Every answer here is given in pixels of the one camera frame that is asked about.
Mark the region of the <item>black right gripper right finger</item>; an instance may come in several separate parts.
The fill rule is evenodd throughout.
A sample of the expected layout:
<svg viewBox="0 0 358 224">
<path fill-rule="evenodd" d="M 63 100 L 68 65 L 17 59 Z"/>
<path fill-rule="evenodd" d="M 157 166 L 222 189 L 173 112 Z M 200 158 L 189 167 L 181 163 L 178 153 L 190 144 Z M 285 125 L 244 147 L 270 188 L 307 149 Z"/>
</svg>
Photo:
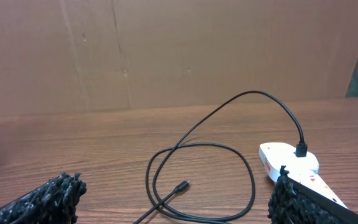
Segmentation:
<svg viewBox="0 0 358 224">
<path fill-rule="evenodd" d="M 358 214 L 289 177 L 285 166 L 268 202 L 277 224 L 358 224 Z"/>
</svg>

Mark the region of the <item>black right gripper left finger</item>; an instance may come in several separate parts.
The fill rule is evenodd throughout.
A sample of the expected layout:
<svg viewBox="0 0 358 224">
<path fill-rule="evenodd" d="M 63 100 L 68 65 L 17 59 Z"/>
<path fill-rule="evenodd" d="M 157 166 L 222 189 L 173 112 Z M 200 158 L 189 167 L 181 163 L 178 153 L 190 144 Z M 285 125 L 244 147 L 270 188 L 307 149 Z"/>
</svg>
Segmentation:
<svg viewBox="0 0 358 224">
<path fill-rule="evenodd" d="M 75 224 L 76 206 L 87 191 L 80 173 L 61 173 L 0 208 L 0 224 Z"/>
</svg>

